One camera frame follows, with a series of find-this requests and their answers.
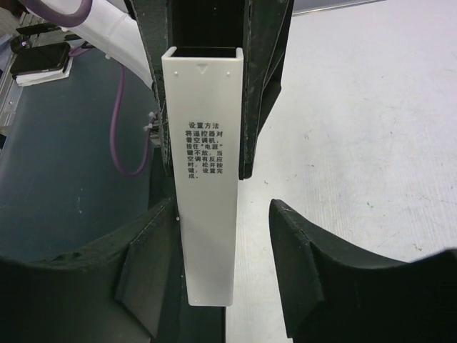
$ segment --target dark green surface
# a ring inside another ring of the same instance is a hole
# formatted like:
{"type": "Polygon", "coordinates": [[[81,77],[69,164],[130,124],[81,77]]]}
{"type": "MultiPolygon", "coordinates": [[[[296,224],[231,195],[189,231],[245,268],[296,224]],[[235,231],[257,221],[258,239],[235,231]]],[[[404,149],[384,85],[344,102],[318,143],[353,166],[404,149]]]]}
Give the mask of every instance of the dark green surface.
{"type": "MultiPolygon", "coordinates": [[[[120,175],[109,151],[119,65],[97,50],[77,57],[68,79],[24,88],[0,156],[0,255],[54,259],[143,214],[149,170],[120,175]]],[[[127,170],[140,164],[150,89],[130,71],[117,147],[127,170]]]]}

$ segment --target white plastic pipe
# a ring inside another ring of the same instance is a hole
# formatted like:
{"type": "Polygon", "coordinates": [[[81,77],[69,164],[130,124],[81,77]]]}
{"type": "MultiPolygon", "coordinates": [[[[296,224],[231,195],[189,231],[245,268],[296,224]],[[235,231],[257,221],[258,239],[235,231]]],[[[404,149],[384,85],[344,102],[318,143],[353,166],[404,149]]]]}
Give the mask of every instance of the white plastic pipe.
{"type": "MultiPolygon", "coordinates": [[[[79,0],[42,1],[62,14],[73,13],[81,3],[79,0]]],[[[94,0],[85,22],[69,31],[122,63],[151,88],[151,72],[138,24],[128,14],[106,0],[94,0]]]]}

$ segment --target white plastic holder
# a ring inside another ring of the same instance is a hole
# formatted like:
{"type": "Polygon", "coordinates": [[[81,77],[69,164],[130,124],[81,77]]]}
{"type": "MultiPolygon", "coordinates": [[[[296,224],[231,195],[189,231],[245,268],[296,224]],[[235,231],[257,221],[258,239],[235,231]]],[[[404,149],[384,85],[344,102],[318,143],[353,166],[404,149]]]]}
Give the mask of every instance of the white plastic holder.
{"type": "Polygon", "coordinates": [[[243,51],[162,56],[189,304],[233,303],[243,51]]]}

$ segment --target black device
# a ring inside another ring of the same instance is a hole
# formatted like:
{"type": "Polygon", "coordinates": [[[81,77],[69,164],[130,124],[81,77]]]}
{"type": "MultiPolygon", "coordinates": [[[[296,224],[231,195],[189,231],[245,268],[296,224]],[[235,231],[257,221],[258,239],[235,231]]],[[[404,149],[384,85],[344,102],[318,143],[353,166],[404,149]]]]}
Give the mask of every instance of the black device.
{"type": "Polygon", "coordinates": [[[66,42],[37,46],[17,54],[11,66],[13,77],[63,69],[69,60],[70,44],[66,42]]]}
{"type": "Polygon", "coordinates": [[[59,29],[60,28],[57,25],[51,23],[41,23],[37,25],[18,27],[16,31],[25,36],[33,36],[34,34],[45,34],[46,32],[57,31],[59,29]]]}
{"type": "Polygon", "coordinates": [[[25,34],[19,34],[10,41],[9,46],[11,47],[12,52],[18,54],[25,49],[30,49],[31,44],[28,36],[25,34]]]}

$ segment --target white floor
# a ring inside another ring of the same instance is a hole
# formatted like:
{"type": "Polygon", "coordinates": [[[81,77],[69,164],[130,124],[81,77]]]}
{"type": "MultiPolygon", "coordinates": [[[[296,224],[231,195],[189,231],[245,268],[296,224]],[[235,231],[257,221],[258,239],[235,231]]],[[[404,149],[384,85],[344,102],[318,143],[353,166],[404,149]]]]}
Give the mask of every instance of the white floor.
{"type": "Polygon", "coordinates": [[[457,6],[388,0],[293,18],[283,92],[239,185],[228,343],[286,339],[268,233],[282,199],[365,249],[457,247],[457,6]]]}

